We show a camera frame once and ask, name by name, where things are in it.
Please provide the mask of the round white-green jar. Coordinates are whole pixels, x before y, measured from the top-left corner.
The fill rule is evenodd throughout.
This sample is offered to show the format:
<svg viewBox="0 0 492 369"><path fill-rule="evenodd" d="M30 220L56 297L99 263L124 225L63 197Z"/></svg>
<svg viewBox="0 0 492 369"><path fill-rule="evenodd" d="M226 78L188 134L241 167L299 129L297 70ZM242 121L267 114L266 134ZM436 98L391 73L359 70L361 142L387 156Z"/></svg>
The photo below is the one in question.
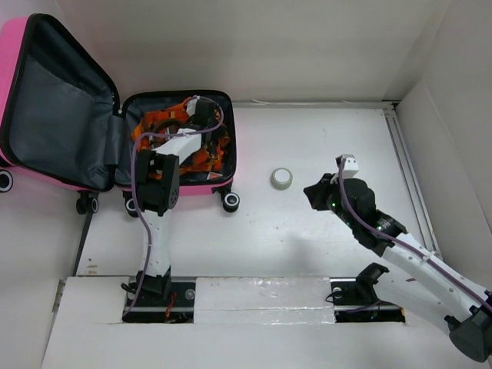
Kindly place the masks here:
<svg viewBox="0 0 492 369"><path fill-rule="evenodd" d="M271 184L279 191L288 189L293 181L293 174L287 168L276 168L271 173Z"/></svg>

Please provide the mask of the orange camouflage cloth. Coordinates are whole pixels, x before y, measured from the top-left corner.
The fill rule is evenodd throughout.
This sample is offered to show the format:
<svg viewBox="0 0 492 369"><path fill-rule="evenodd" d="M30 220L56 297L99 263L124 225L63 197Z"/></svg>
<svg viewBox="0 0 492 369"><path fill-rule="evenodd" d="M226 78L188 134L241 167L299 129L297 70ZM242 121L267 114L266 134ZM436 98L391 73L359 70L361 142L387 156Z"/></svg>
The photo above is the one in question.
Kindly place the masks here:
<svg viewBox="0 0 492 369"><path fill-rule="evenodd" d="M180 175L188 174L204 174L209 172L218 173L223 166L224 157L226 155L225 148L231 142L231 136L228 133L227 125L224 123L224 112L221 106L216 102L221 109L221 122L212 129L196 131L185 126L185 121L188 114L184 110L184 102L173 105L163 110L154 110L145 112L136 126L131 132L131 138L137 145L137 151L151 150L149 146L149 136L151 129L157 123L169 118L176 118L183 122L182 127L177 134L169 135L170 139L163 145L167 145L172 139L178 139L185 136L197 136L200 138L198 150L192 152L182 164L180 164Z"/></svg>

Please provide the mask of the pink hard-shell suitcase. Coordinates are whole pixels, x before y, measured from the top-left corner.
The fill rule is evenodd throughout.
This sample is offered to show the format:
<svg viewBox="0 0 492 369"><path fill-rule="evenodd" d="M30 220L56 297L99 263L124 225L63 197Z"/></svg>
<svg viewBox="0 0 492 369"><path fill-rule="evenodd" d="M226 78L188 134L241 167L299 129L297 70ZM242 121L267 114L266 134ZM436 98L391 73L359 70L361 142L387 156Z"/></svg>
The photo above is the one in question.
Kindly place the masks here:
<svg viewBox="0 0 492 369"><path fill-rule="evenodd" d="M122 101L115 83L55 17L34 14L8 20L1 30L1 190L12 188L17 168L79 194L79 214L95 211L96 197L122 190L131 198L131 132L145 112L163 110L199 95L224 112L231 142L222 169L185 175L182 195L221 196L226 211L240 204L232 191L237 140L231 98L222 91L153 91Z"/></svg>

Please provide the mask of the brown headphones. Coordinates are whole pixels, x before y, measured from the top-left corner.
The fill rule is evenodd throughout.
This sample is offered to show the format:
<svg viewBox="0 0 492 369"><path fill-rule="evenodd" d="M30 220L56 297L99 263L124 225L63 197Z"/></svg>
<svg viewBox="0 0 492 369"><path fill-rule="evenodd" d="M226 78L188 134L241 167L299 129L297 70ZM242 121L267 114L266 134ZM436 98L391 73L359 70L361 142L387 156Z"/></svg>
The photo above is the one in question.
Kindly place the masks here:
<svg viewBox="0 0 492 369"><path fill-rule="evenodd" d="M169 135L177 134L178 130L182 127L183 122L176 118L165 119L156 124L151 129L151 135L149 136L149 146L151 149L158 148L166 143L170 137Z"/></svg>

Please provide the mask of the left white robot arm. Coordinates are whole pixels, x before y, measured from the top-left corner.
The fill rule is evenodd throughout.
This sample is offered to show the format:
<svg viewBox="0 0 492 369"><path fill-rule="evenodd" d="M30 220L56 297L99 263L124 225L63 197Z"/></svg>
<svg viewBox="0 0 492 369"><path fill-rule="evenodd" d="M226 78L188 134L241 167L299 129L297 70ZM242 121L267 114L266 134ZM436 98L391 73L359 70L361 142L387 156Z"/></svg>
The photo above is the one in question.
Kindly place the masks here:
<svg viewBox="0 0 492 369"><path fill-rule="evenodd" d="M148 236L134 293L153 304L171 297L166 238L181 178L221 170L223 148L229 142L223 120L216 101L191 96L170 108L144 113L131 133L132 200Z"/></svg>

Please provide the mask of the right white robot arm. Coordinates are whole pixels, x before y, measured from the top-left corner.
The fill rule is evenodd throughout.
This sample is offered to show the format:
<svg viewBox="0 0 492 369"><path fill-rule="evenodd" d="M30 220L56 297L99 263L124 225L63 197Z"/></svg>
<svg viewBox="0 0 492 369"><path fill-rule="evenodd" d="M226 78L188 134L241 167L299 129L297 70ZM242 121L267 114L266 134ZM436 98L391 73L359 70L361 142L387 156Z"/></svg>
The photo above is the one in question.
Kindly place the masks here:
<svg viewBox="0 0 492 369"><path fill-rule="evenodd" d="M456 272L400 222L377 209L375 194L365 181L327 173L303 192L312 209L333 212L359 244L408 274L399 281L389 268L371 264L355 284L360 300L379 299L412 311L442 330L471 360L489 359L490 289Z"/></svg>

